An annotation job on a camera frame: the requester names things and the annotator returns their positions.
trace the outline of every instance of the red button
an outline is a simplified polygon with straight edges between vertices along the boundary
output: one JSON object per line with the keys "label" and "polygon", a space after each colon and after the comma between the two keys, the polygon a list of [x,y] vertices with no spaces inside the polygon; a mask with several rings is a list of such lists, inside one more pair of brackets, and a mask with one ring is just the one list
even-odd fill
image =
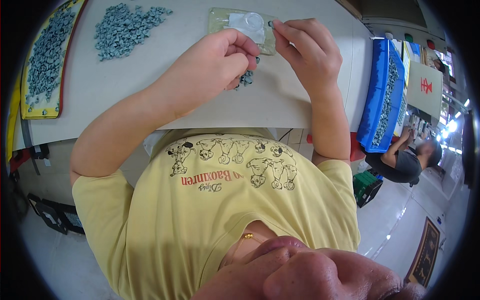
{"label": "red button", "polygon": [[432,50],[435,50],[435,43],[433,43],[429,39],[427,40],[427,46],[428,46],[428,48],[430,48]]}

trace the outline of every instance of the black cable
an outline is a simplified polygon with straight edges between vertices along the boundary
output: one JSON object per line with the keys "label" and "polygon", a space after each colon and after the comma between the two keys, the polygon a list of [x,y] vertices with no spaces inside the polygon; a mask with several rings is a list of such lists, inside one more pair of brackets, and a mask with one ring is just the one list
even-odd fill
{"label": "black cable", "polygon": [[293,130],[293,128],[290,128],[290,130],[287,131],[287,133],[285,133],[278,141],[280,142],[292,130]]}

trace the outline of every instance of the woman's arm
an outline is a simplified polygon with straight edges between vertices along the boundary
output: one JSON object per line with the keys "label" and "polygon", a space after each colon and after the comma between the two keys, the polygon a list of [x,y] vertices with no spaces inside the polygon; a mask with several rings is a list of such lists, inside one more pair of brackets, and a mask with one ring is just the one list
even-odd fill
{"label": "woman's arm", "polygon": [[312,162],[349,163],[350,131],[337,85],[342,56],[328,29],[316,19],[274,21],[277,51],[290,63],[312,103]]}
{"label": "woman's arm", "polygon": [[390,147],[388,147],[388,150],[387,152],[383,153],[382,156],[380,157],[381,161],[386,164],[386,165],[389,165],[391,166],[392,168],[395,168],[396,166],[396,156],[395,156],[395,152],[397,150],[400,150],[400,151],[403,151],[405,150],[404,147],[404,143],[407,142],[409,140],[409,138],[411,137],[411,134],[410,134],[410,129],[408,128],[408,126],[405,126],[403,128],[403,131],[402,131],[402,134],[400,136],[400,138],[398,139],[398,141],[396,141],[395,143],[391,144]]}
{"label": "woman's arm", "polygon": [[237,86],[239,76],[255,70],[259,54],[257,45],[235,29],[203,37],[154,83],[88,125],[73,147],[71,183],[82,175],[103,177],[115,172],[155,129]]}

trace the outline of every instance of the green button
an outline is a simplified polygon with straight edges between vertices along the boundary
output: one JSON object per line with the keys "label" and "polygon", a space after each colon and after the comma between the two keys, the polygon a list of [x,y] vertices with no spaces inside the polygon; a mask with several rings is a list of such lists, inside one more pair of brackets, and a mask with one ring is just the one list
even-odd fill
{"label": "green button", "polygon": [[405,40],[407,42],[410,42],[410,43],[413,43],[413,37],[412,35],[408,34],[408,33],[405,33]]}

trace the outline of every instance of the lips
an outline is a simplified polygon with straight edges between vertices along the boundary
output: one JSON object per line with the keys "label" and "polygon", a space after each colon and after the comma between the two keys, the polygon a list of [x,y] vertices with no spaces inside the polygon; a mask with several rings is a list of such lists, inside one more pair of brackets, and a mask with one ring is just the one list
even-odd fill
{"label": "lips", "polygon": [[269,239],[262,243],[253,253],[250,262],[254,261],[255,259],[259,258],[262,255],[265,255],[275,249],[293,246],[297,248],[306,248],[307,246],[299,239],[291,237],[291,236],[281,236],[276,237],[273,239]]}

